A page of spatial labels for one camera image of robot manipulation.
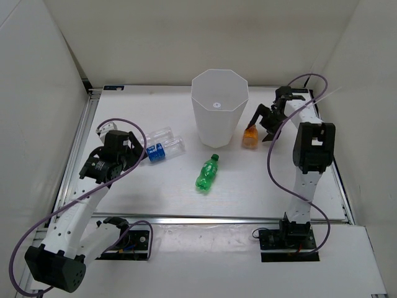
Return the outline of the orange plastic juice bottle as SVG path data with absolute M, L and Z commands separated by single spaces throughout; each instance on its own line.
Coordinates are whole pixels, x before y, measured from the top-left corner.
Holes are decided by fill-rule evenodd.
M 243 148 L 254 150 L 258 146 L 258 131 L 256 125 L 252 125 L 244 130 L 242 139 Z

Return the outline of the clear bottle with blue label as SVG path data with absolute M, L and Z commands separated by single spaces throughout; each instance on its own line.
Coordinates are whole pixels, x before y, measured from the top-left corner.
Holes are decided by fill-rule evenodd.
M 185 143 L 178 135 L 162 142 L 147 141 L 146 155 L 151 163 L 170 160 L 185 153 Z

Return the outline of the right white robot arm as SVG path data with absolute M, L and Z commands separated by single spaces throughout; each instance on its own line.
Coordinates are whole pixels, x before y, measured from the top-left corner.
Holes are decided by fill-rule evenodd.
M 271 107 L 259 104 L 243 137 L 246 147 L 257 145 L 258 118 L 267 132 L 263 142 L 276 140 L 280 135 L 278 129 L 288 120 L 297 128 L 292 152 L 295 184 L 290 206 L 279 228 L 279 242 L 286 248 L 293 248 L 309 235 L 312 201 L 319 179 L 334 159 L 336 134 L 334 124 L 320 120 L 305 97 L 293 92 L 291 87 L 280 87 L 275 91 Z

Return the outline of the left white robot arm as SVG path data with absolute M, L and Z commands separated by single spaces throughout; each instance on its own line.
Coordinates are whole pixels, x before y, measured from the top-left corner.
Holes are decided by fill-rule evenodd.
M 91 216 L 108 193 L 112 183 L 131 172 L 146 158 L 140 144 L 126 142 L 96 148 L 87 159 L 80 179 L 95 188 L 82 188 L 77 197 L 61 208 L 61 216 L 38 247 L 30 246 L 25 261 L 33 278 L 51 287 L 72 293 L 80 285 L 87 267 L 109 250 L 131 250 L 134 247 L 127 220 L 108 217 L 89 236 L 83 237 Z

